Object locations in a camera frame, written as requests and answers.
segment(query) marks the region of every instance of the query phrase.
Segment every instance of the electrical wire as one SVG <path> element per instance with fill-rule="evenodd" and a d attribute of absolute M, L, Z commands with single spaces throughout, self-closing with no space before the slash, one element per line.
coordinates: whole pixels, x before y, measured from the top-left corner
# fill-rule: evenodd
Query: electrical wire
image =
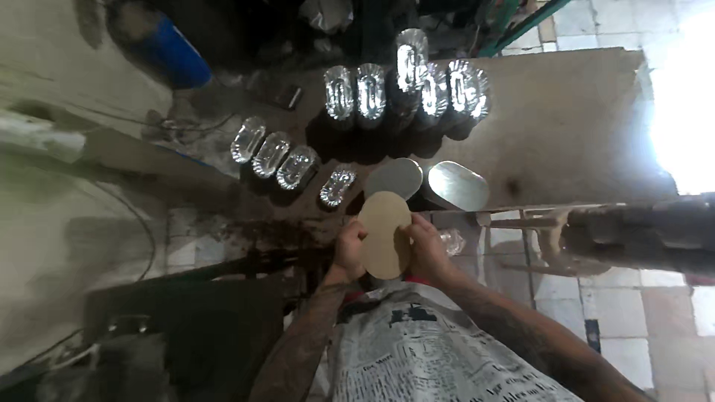
<path fill-rule="evenodd" d="M 120 203 L 123 204 L 139 221 L 139 224 L 142 225 L 142 228 L 144 228 L 144 232 L 147 234 L 147 238 L 149 239 L 149 244 L 151 245 L 152 248 L 152 254 L 151 257 L 149 257 L 149 264 L 147 264 L 147 267 L 142 271 L 142 274 L 139 275 L 137 280 L 134 281 L 134 283 L 137 283 L 139 281 L 142 281 L 146 278 L 147 274 L 149 271 L 152 269 L 152 265 L 154 264 L 154 260 L 156 260 L 157 257 L 157 243 L 154 241 L 154 236 L 152 235 L 152 231 L 149 229 L 149 225 L 147 224 L 147 221 L 144 220 L 144 218 L 125 200 L 123 200 L 119 195 L 114 194 L 113 192 L 109 191 L 108 189 L 104 188 L 103 186 L 99 185 L 98 182 L 90 182 L 92 183 L 95 187 L 100 189 L 102 192 L 108 194 L 110 197 L 113 197 L 115 200 L 119 201 Z M 35 356 L 31 357 L 21 365 L 17 366 L 14 370 L 18 370 L 19 368 L 22 368 L 24 366 L 27 366 L 34 361 L 37 361 L 38 359 L 44 357 L 48 353 L 52 352 L 55 348 L 58 348 L 62 343 L 67 342 L 69 339 L 73 338 L 77 334 L 81 333 L 84 330 L 84 328 L 77 328 L 76 330 L 72 331 L 69 335 L 65 336 L 64 338 L 58 340 L 57 342 L 53 343 L 50 347 L 47 349 L 43 350 L 40 353 L 37 353 Z"/>
<path fill-rule="evenodd" d="M 130 119 L 130 118 L 128 118 L 128 117 L 121 117 L 121 116 L 116 116 L 116 115 L 111 114 L 111 113 L 100 112 L 99 110 L 91 109 L 91 108 L 89 108 L 89 107 L 84 107 L 84 106 L 81 106 L 81 105 L 78 105 L 78 104 L 73 104 L 72 106 L 74 106 L 74 107 L 76 107 L 76 108 L 78 108 L 78 109 L 86 110 L 86 111 L 91 112 L 91 113 L 96 113 L 96 114 L 100 114 L 100 115 L 105 116 L 105 117 L 110 117 L 110 118 L 112 118 L 112 119 L 122 120 L 123 122 L 131 122 L 131 123 L 135 123 L 135 124 L 140 124 L 140 125 L 142 125 L 142 126 L 154 127 L 154 128 L 159 128 L 159 129 L 168 129 L 168 128 L 169 128 L 169 127 L 165 127 L 165 126 L 162 125 L 162 124 L 150 124 L 150 123 L 147 123 L 147 122 L 141 122 L 141 121 L 139 121 L 139 120 Z M 233 118 L 233 117 L 236 116 L 236 115 L 238 115 L 238 113 L 231 113 L 231 114 L 228 115 L 228 117 L 226 117 L 225 119 L 221 120 L 221 122 L 219 122 L 218 124 L 214 124 L 214 125 L 212 125 L 212 126 L 210 126 L 210 127 L 194 128 L 194 129 L 192 129 L 192 128 L 177 128 L 177 129 L 178 129 L 179 131 L 191 131 L 191 132 L 212 131 L 212 130 L 215 130 L 215 129 L 219 129 L 221 126 L 223 126 L 224 124 L 226 124 L 229 120 L 231 120 L 231 118 Z"/>

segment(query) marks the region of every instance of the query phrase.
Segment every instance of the person's right hand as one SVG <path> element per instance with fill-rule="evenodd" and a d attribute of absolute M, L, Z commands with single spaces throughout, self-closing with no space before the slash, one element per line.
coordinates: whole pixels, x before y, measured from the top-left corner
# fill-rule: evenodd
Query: person's right hand
<path fill-rule="evenodd" d="M 414 241 L 411 262 L 413 274 L 437 285 L 456 269 L 449 261 L 437 228 L 422 215 L 412 214 L 412 225 L 402 230 Z"/>

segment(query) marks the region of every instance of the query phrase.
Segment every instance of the beige paper disc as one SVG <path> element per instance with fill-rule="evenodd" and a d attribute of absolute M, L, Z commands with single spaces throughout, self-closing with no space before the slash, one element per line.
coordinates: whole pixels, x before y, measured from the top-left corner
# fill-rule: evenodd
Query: beige paper disc
<path fill-rule="evenodd" d="M 399 231 L 412 223 L 410 208 L 394 192 L 380 191 L 365 201 L 358 215 L 368 236 L 363 240 L 360 261 L 377 279 L 394 279 L 410 262 L 410 238 Z"/>

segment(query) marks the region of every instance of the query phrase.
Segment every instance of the wooden table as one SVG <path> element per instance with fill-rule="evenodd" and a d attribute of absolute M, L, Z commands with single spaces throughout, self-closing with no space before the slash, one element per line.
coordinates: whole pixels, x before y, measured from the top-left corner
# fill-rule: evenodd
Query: wooden table
<path fill-rule="evenodd" d="M 452 160 L 477 172 L 490 185 L 486 210 L 676 195 L 649 138 L 653 102 L 642 52 L 594 49 L 473 61 L 489 76 L 492 110 L 471 131 L 456 127 L 443 137 L 410 130 L 396 138 L 379 129 L 338 132 L 323 114 L 322 71 L 286 77 L 305 91 L 294 112 L 253 105 L 246 115 L 260 115 L 269 131 L 288 132 L 295 144 L 314 147 L 322 166 L 300 194 L 246 171 L 237 215 L 285 219 L 355 213 L 367 175 L 395 157 L 411 157 L 423 167 Z M 340 162 L 352 163 L 358 179 L 331 211 L 320 206 L 317 195 Z"/>

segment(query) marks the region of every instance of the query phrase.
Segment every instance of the foil tray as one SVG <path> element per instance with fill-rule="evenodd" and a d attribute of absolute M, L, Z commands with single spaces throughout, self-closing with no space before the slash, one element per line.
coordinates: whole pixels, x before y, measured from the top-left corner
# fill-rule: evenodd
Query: foil tray
<path fill-rule="evenodd" d="M 422 102 L 417 112 L 420 129 L 434 127 L 449 108 L 450 92 L 447 72 L 436 63 L 427 64 L 427 76 L 422 87 Z"/>
<path fill-rule="evenodd" d="M 231 157 L 236 163 L 246 163 L 251 160 L 266 135 L 266 122 L 260 117 L 249 117 L 238 130 L 231 142 Z"/>
<path fill-rule="evenodd" d="M 472 118 L 479 122 L 484 119 L 491 106 L 486 73 L 466 59 L 451 61 L 448 73 L 450 87 L 448 113 L 452 121 L 459 123 Z"/>
<path fill-rule="evenodd" d="M 395 44 L 397 87 L 406 94 L 419 93 L 427 74 L 427 35 L 422 29 L 405 29 L 397 35 Z"/>
<path fill-rule="evenodd" d="M 352 93 L 352 74 L 345 66 L 330 67 L 325 80 L 325 110 L 338 129 L 350 129 L 355 120 L 355 98 Z"/>
<path fill-rule="evenodd" d="M 319 160 L 313 148 L 298 145 L 288 154 L 288 158 L 275 174 L 278 185 L 284 190 L 297 189 L 303 180 L 305 184 L 315 174 Z"/>
<path fill-rule="evenodd" d="M 280 131 L 269 134 L 251 161 L 253 172 L 262 179 L 273 176 L 289 148 L 288 134 Z"/>
<path fill-rule="evenodd" d="M 377 64 L 364 63 L 357 68 L 357 125 L 374 129 L 385 115 L 385 72 Z"/>
<path fill-rule="evenodd" d="M 320 189 L 320 201 L 331 208 L 340 205 L 345 192 L 357 176 L 357 172 L 349 163 L 341 163 L 336 166 L 330 174 L 330 178 Z"/>

